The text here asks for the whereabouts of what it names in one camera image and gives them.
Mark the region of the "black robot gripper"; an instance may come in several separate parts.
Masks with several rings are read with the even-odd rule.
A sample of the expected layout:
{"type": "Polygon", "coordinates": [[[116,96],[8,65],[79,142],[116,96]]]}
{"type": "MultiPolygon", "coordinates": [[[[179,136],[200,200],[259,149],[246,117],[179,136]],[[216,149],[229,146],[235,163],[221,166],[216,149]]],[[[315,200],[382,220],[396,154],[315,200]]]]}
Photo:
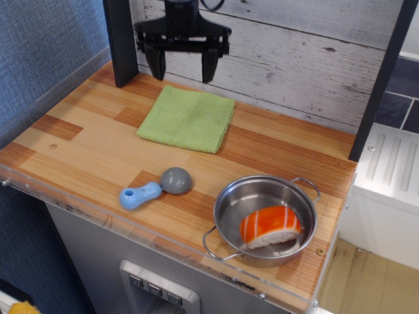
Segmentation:
{"type": "Polygon", "coordinates": [[[153,77],[164,79],[165,52],[197,52],[202,54],[202,82],[211,82],[218,59],[229,53],[231,29],[201,16],[198,1],[165,1],[164,9],[163,17],[134,24],[137,46],[153,77]]]}

